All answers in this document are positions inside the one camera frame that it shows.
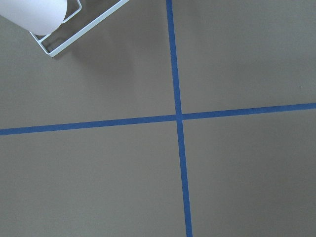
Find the white plastic cup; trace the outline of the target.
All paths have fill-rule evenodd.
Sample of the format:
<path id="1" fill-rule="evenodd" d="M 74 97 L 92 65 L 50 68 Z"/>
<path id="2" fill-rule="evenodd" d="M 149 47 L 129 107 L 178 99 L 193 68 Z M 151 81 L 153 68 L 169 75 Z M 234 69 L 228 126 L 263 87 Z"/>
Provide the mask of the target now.
<path id="1" fill-rule="evenodd" d="M 0 15 L 35 35 L 48 35 L 62 24 L 66 0 L 2 0 Z"/>

